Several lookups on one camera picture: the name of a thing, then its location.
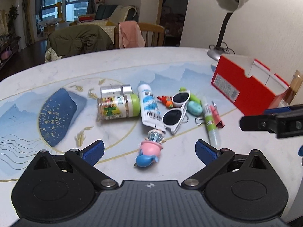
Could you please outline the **orange red toy figure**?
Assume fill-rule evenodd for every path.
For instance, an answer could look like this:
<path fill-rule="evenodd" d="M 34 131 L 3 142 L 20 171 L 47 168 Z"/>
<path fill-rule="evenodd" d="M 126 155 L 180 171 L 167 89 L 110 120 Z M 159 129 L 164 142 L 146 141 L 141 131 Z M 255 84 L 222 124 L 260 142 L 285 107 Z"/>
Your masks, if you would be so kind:
<path fill-rule="evenodd" d="M 165 105 L 166 108 L 170 109 L 173 107 L 172 97 L 169 96 L 158 96 L 157 99 Z"/>

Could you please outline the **pink binder clip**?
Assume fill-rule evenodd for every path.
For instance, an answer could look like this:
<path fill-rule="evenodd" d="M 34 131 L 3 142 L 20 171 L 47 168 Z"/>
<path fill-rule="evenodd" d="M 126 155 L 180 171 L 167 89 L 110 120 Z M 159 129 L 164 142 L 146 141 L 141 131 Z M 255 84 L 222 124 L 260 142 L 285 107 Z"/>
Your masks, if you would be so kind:
<path fill-rule="evenodd" d="M 218 109 L 217 109 L 217 105 L 212 101 L 211 104 L 211 112 L 213 115 L 213 119 L 215 122 L 215 125 L 218 129 L 222 129 L 224 127 L 224 123 L 219 115 Z"/>

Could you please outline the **pink cloth on chair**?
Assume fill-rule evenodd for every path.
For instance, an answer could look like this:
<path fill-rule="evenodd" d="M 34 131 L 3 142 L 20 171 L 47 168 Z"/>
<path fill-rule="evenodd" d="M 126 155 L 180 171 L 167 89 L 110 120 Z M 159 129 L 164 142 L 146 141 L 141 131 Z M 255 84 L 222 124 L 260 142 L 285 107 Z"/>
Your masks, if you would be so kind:
<path fill-rule="evenodd" d="M 136 21 L 124 21 L 119 24 L 119 48 L 143 48 L 145 40 Z"/>

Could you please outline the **white quilted garment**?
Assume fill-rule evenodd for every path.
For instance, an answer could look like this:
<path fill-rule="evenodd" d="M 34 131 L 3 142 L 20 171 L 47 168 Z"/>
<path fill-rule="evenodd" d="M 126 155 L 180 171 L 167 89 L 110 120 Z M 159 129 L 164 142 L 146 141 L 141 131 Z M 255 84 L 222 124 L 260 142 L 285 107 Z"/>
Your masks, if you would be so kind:
<path fill-rule="evenodd" d="M 45 63 L 49 63 L 51 61 L 57 61 L 62 59 L 61 56 L 58 56 L 56 52 L 50 47 L 45 52 Z"/>

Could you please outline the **white desk lamp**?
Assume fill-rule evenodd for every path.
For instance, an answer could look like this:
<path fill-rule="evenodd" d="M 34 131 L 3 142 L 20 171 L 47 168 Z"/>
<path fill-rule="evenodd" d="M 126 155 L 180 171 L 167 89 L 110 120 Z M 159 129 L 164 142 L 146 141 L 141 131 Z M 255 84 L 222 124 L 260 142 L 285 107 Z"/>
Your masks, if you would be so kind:
<path fill-rule="evenodd" d="M 221 45 L 229 19 L 235 11 L 239 10 L 248 1 L 249 0 L 216 0 L 219 7 L 226 10 L 227 14 L 222 22 L 216 45 L 207 51 L 207 55 L 213 60 L 219 61 L 220 56 L 224 54 L 224 50 L 222 49 Z"/>

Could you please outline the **green marker pen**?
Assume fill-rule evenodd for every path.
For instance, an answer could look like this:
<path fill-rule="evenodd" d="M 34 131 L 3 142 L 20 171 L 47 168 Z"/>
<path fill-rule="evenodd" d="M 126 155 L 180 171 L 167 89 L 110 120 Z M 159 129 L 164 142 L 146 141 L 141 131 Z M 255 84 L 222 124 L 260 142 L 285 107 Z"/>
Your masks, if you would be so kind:
<path fill-rule="evenodd" d="M 179 91 L 187 91 L 187 89 L 185 87 L 181 87 L 179 89 Z M 195 101 L 196 103 L 200 104 L 201 105 L 201 100 L 196 96 L 194 95 L 193 93 L 190 93 L 190 101 Z"/>

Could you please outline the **clear jar silver lid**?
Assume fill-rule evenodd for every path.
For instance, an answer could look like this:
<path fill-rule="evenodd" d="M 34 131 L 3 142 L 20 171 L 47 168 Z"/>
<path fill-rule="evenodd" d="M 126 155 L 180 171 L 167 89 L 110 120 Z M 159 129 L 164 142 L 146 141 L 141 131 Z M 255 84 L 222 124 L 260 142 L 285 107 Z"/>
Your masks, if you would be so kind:
<path fill-rule="evenodd" d="M 101 98 L 106 98 L 109 96 L 119 96 L 121 95 L 121 91 L 121 85 L 109 85 L 100 87 Z"/>

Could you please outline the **green white glue stick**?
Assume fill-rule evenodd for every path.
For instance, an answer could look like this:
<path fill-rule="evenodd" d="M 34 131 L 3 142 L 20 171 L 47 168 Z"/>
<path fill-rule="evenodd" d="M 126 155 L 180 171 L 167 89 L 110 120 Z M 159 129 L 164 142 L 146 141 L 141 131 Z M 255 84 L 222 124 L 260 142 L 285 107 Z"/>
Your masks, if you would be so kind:
<path fill-rule="evenodd" d="M 205 97 L 202 97 L 201 103 L 203 108 L 204 123 L 209 136 L 209 144 L 215 147 L 216 149 L 220 149 L 219 133 L 215 125 L 211 106 L 209 105 Z"/>

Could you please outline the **green-lid labelled jar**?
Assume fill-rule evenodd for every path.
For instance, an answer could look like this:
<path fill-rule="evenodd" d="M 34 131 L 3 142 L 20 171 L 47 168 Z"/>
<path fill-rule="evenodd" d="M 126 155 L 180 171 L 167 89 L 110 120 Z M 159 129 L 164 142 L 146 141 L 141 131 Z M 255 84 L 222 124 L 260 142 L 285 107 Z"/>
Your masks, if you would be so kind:
<path fill-rule="evenodd" d="M 97 99 L 99 116 L 104 120 L 136 117 L 140 100 L 136 94 L 114 95 Z"/>

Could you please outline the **white blue tube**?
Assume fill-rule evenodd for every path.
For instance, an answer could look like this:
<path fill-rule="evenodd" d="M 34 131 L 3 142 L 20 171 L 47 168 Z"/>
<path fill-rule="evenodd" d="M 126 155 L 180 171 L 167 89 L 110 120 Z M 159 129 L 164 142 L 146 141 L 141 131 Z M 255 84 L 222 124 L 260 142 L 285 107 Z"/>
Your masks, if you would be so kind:
<path fill-rule="evenodd" d="M 140 100 L 140 110 L 142 123 L 153 129 L 165 131 L 156 99 L 148 84 L 141 84 L 138 87 L 138 95 Z"/>

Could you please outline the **pink blue pig toy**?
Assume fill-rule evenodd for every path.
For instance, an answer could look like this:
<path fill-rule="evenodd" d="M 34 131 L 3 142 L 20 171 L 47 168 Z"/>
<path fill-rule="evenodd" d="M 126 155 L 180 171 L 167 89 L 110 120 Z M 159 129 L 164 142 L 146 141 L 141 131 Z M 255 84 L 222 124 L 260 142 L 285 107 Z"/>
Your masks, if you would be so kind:
<path fill-rule="evenodd" d="M 161 130 L 150 130 L 147 137 L 140 143 L 134 166 L 147 168 L 153 163 L 157 163 L 163 149 L 164 137 L 165 135 Z"/>

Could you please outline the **small white-cap bottle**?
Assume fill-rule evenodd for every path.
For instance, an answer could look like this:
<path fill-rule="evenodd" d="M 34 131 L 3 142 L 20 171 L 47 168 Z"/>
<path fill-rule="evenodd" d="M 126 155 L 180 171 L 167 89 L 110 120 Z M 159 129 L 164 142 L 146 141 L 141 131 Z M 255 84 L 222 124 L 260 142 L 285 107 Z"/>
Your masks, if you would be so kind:
<path fill-rule="evenodd" d="M 126 95 L 126 94 L 131 94 L 133 93 L 133 89 L 131 85 L 121 85 L 121 94 Z"/>

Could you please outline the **wooden chair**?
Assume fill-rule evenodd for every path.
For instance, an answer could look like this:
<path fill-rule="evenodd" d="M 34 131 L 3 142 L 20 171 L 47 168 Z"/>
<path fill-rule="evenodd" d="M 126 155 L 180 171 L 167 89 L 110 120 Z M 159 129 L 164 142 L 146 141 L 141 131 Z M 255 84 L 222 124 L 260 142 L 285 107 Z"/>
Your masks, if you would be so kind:
<path fill-rule="evenodd" d="M 162 47 L 165 37 L 165 28 L 160 25 L 149 23 L 138 23 L 141 35 L 145 40 L 145 47 Z M 114 30 L 114 46 L 119 48 L 119 25 Z"/>

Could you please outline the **white frame sunglasses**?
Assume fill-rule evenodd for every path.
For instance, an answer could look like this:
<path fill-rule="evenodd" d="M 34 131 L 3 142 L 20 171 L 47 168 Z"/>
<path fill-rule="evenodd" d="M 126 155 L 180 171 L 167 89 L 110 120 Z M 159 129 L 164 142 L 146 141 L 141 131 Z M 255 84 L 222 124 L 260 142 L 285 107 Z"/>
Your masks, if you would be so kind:
<path fill-rule="evenodd" d="M 185 90 L 176 93 L 172 97 L 173 108 L 168 110 L 162 117 L 163 124 L 172 135 L 175 135 L 182 124 L 187 105 L 190 101 L 190 91 Z"/>

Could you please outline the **teal oval eraser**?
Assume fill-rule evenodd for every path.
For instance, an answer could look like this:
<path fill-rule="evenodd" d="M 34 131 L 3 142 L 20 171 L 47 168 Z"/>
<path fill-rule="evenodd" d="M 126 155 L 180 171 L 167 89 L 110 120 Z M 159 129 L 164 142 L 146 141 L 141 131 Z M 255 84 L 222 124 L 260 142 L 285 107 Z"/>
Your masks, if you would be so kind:
<path fill-rule="evenodd" d="M 202 106 L 199 103 L 191 100 L 187 104 L 187 111 L 191 115 L 193 115 L 195 117 L 198 117 L 198 116 L 200 116 L 203 113 L 203 108 L 202 108 Z"/>

